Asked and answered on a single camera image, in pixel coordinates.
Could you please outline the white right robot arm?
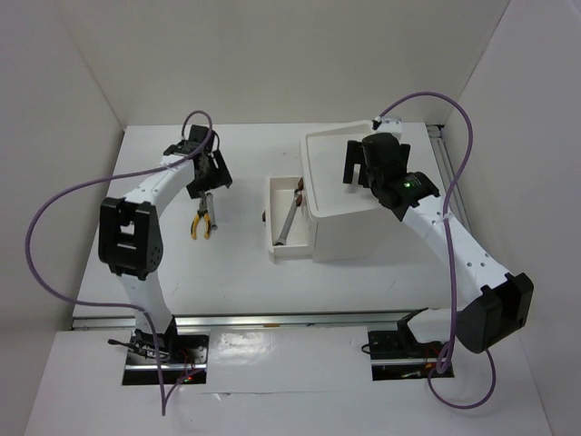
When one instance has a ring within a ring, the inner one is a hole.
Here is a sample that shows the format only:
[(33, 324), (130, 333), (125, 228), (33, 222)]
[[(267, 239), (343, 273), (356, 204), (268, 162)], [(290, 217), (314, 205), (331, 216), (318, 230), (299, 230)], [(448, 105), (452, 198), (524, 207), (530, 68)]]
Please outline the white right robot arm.
[(347, 142), (343, 182), (368, 188), (381, 206), (451, 267), (455, 300), (465, 304), (451, 315), (430, 310), (423, 320), (451, 320), (453, 337), (473, 353), (482, 353), (523, 328), (534, 291), (531, 279), (494, 260), (445, 207), (428, 176), (409, 171), (411, 147), (400, 141), (399, 121), (383, 119), (370, 126), (371, 134)]

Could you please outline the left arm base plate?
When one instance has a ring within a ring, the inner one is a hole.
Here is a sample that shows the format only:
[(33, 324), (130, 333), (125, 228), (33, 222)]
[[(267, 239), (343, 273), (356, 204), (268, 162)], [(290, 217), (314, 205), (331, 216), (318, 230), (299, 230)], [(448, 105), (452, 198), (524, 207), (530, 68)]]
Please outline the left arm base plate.
[[(185, 385), (205, 384), (209, 342), (209, 332), (179, 334), (172, 351), (161, 351), (164, 384), (173, 385), (181, 377)], [(153, 347), (139, 345), (134, 333), (128, 342), (122, 342), (122, 346), (127, 349), (122, 385), (156, 385), (158, 376)]]

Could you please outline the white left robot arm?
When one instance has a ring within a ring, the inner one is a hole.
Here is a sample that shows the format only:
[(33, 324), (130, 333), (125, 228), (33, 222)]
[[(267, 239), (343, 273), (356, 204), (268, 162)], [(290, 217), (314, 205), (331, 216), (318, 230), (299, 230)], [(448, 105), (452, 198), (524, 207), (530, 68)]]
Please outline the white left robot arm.
[(186, 190), (199, 202), (191, 224), (193, 240), (209, 239), (217, 228), (212, 191), (230, 187), (232, 178), (212, 129), (194, 124), (189, 135), (170, 145), (161, 171), (119, 198), (100, 206), (98, 255), (120, 280), (135, 316), (133, 347), (158, 362), (178, 354), (174, 316), (162, 295), (158, 268), (163, 257), (160, 217), (174, 197)]

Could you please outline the large silver ratchet wrench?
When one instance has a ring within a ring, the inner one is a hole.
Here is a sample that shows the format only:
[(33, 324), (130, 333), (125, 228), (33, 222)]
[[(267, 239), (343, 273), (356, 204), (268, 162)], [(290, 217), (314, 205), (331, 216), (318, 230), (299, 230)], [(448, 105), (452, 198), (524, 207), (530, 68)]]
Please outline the large silver ratchet wrench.
[(288, 234), (290, 232), (291, 226), (292, 226), (292, 222), (294, 220), (294, 216), (296, 214), (296, 211), (298, 209), (298, 207), (295, 204), (296, 198), (301, 195), (300, 192), (298, 192), (297, 190), (294, 191), (293, 194), (293, 200), (290, 204), (290, 209), (287, 213), (287, 216), (285, 218), (284, 224), (281, 228), (281, 233), (279, 235), (279, 237), (275, 240), (274, 242), (274, 246), (282, 246), (285, 245), (287, 242), (287, 238), (288, 238)]

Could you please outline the small silver wrench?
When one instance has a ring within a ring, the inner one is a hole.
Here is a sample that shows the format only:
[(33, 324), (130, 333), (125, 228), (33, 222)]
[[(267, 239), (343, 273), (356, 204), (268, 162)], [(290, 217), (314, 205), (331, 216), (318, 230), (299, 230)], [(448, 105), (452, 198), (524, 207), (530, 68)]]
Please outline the small silver wrench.
[(213, 204), (213, 193), (211, 193), (211, 192), (208, 192), (206, 194), (206, 205), (207, 205), (208, 214), (210, 217), (211, 229), (212, 229), (212, 231), (215, 231), (218, 228), (218, 224), (216, 221), (216, 214), (215, 214), (214, 204)]

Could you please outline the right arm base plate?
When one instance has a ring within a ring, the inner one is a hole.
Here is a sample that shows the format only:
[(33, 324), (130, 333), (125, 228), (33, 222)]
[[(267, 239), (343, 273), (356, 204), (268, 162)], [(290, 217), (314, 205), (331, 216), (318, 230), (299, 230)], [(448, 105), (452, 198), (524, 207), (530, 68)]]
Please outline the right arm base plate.
[(396, 331), (368, 332), (360, 347), (370, 357), (375, 382), (427, 379), (442, 348), (442, 342), (420, 343)]

